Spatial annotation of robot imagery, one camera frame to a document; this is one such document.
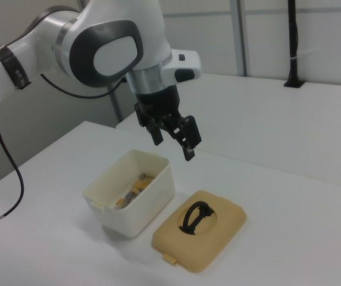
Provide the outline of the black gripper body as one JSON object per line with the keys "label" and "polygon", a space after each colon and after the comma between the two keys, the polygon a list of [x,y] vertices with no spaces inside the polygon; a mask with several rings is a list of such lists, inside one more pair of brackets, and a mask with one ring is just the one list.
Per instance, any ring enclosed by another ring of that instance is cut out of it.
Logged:
{"label": "black gripper body", "polygon": [[171,115],[181,118],[179,112],[180,97],[176,85],[169,86],[151,94],[136,94],[134,108],[138,119]]}

